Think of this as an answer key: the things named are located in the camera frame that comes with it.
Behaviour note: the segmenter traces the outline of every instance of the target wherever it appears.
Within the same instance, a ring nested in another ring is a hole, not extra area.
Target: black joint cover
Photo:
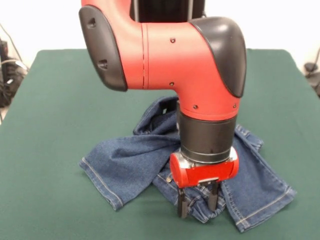
[[[85,44],[100,79],[111,90],[128,90],[117,41],[104,14],[86,5],[79,11]]]

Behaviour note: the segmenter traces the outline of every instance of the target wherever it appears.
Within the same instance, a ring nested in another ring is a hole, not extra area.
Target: jeans
[[[80,161],[80,167],[115,211],[151,184],[178,205],[177,185],[169,166],[170,154],[180,148],[177,100],[176,96],[157,99],[133,135],[102,141]],[[233,138],[239,157],[236,177],[220,184],[215,211],[208,207],[210,186],[185,188],[188,215],[206,223],[226,208],[242,233],[289,204],[297,193],[259,154],[262,146],[259,137],[237,124]]]

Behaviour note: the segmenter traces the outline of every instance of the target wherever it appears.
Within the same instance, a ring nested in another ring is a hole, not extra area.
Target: white wall
[[[319,0],[206,0],[206,13],[235,20],[248,48],[289,51],[303,70],[320,47],[319,5]],[[39,50],[86,47],[80,7],[81,0],[1,0],[0,23],[30,66]]]

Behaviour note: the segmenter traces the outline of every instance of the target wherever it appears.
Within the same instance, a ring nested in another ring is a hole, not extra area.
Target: green felt surface
[[[297,190],[264,224],[239,233],[225,211],[181,220],[153,186],[115,212],[78,162],[98,142],[131,135],[171,91],[107,89],[86,50],[41,51],[0,126],[1,240],[318,239],[320,101],[283,50],[248,50],[238,122],[264,140],[263,157]]]

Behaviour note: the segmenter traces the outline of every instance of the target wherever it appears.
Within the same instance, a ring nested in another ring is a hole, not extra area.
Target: cable
[[[15,63],[19,67],[23,68],[26,71],[29,71],[29,68],[19,59],[7,59],[1,62],[1,65],[7,64],[7,63]]]
[[[316,65],[317,65],[317,62],[318,62],[318,60],[319,60],[319,55],[320,55],[320,47],[319,47],[318,52],[317,52],[317,54],[316,54],[313,68],[312,68],[312,70],[308,73],[308,75],[306,76],[307,78],[310,77],[310,75],[316,70]]]
[[[21,58],[21,56],[20,56],[20,54],[19,54],[19,52],[18,52],[18,50],[17,50],[17,48],[16,48],[16,46],[15,46],[15,44],[14,44],[14,41],[13,41],[12,38],[11,38],[11,36],[7,33],[7,31],[6,31],[5,28],[2,26],[1,23],[0,23],[0,27],[2,28],[2,30],[4,31],[4,33],[8,36],[8,38],[10,39],[10,42],[11,42],[11,44],[12,44],[12,46],[13,46],[16,54],[18,55],[20,61],[22,62],[22,58]]]

